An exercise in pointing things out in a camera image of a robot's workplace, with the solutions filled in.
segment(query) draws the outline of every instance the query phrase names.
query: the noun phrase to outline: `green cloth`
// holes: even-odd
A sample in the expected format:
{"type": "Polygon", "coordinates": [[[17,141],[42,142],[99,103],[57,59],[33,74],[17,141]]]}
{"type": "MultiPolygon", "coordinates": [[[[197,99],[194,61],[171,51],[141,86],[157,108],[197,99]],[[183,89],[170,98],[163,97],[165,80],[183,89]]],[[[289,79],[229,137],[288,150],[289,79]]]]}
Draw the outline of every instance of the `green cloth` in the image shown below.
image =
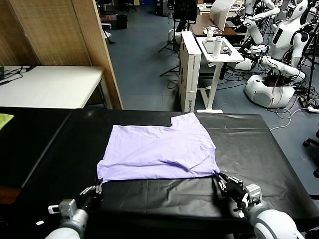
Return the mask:
{"type": "Polygon", "coordinates": [[[12,115],[0,114],[0,130],[13,118],[12,115]]]}

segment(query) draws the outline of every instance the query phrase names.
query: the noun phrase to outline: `power strip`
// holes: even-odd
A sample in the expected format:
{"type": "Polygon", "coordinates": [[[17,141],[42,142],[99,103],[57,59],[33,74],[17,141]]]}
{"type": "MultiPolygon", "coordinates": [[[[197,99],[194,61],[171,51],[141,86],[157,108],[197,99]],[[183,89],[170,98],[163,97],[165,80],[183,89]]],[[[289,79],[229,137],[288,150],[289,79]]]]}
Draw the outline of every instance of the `power strip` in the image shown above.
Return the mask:
{"type": "Polygon", "coordinates": [[[308,106],[308,110],[309,112],[312,112],[312,113],[319,113],[319,110],[314,109],[312,106],[308,106]]]}

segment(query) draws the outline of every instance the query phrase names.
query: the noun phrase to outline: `white box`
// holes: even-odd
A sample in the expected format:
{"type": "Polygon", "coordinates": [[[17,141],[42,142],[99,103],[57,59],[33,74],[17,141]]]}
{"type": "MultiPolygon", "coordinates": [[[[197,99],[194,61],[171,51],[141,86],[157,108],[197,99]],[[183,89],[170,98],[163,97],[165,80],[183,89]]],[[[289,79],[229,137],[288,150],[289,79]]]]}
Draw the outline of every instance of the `white box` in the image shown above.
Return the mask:
{"type": "Polygon", "coordinates": [[[179,98],[181,110],[193,112],[201,60],[201,50],[190,31],[181,33],[179,64],[179,98]]]}

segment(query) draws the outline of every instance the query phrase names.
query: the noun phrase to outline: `lavender t-shirt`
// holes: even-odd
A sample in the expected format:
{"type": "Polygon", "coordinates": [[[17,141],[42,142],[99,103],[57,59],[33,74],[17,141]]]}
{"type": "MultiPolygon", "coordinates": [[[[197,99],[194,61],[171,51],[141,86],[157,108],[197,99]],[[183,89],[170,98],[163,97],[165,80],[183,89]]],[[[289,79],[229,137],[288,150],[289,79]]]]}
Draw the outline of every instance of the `lavender t-shirt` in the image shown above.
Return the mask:
{"type": "Polygon", "coordinates": [[[97,165],[103,182],[204,177],[219,172],[215,145],[194,113],[171,118],[171,127],[114,125],[97,165]]]}

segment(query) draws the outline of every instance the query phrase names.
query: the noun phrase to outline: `black table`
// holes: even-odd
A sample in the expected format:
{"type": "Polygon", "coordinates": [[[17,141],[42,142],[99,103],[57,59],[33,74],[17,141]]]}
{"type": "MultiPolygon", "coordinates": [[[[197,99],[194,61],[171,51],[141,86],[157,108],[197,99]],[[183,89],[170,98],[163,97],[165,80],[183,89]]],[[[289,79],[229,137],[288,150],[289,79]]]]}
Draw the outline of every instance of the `black table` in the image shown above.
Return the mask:
{"type": "Polygon", "coordinates": [[[23,187],[72,110],[7,108],[0,130],[0,185],[23,187]]]}
{"type": "MultiPolygon", "coordinates": [[[[47,206],[76,198],[96,180],[114,124],[170,126],[181,113],[75,110],[47,150],[16,201],[21,224],[42,219],[47,206]]],[[[319,212],[259,115],[196,114],[217,146],[222,171],[262,188],[270,208],[288,213],[303,231],[319,225],[319,212]]],[[[176,235],[191,238],[216,233],[247,232],[234,202],[220,198],[211,178],[134,180],[103,185],[104,200],[89,220],[88,238],[107,235],[176,235]]]]}

